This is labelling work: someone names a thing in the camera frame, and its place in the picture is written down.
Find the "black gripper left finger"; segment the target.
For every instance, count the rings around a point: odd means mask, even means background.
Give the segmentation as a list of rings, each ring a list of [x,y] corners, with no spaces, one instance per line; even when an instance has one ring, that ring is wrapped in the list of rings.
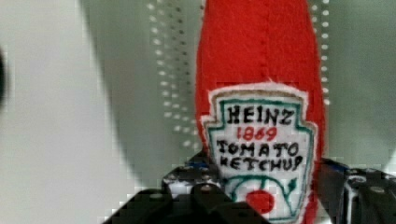
[[[268,224],[220,185],[215,163],[200,152],[163,177],[158,189],[136,193],[103,224]]]

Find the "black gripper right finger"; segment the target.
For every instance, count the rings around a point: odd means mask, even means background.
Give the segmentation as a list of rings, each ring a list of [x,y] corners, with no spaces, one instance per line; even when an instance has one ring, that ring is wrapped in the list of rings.
[[[322,159],[318,199],[332,224],[396,224],[396,177]]]

